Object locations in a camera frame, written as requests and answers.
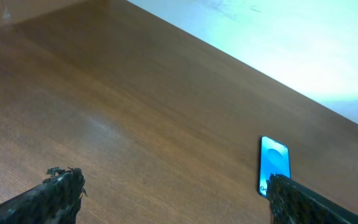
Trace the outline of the blue Galaxy smartphone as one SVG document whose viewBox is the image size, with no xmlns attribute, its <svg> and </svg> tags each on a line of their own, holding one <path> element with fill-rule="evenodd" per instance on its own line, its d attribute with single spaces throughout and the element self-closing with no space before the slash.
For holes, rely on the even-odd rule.
<svg viewBox="0 0 358 224">
<path fill-rule="evenodd" d="M 268 137 L 260 137 L 258 193 L 266 197 L 270 175 L 291 178 L 290 152 L 286 145 Z"/>
</svg>

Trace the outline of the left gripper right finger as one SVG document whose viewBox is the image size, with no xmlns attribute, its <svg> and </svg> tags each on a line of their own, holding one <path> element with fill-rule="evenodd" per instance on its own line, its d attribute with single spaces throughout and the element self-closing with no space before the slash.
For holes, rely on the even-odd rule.
<svg viewBox="0 0 358 224">
<path fill-rule="evenodd" d="M 283 174 L 267 181 L 273 224 L 358 224 L 358 215 Z"/>
</svg>

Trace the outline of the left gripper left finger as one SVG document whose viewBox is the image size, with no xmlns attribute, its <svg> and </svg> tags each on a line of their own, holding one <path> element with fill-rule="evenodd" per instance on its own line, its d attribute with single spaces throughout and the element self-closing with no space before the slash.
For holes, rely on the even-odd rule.
<svg viewBox="0 0 358 224">
<path fill-rule="evenodd" d="M 80 168 L 52 167 L 49 178 L 0 204 L 0 224 L 75 224 L 81 209 L 85 178 Z"/>
</svg>

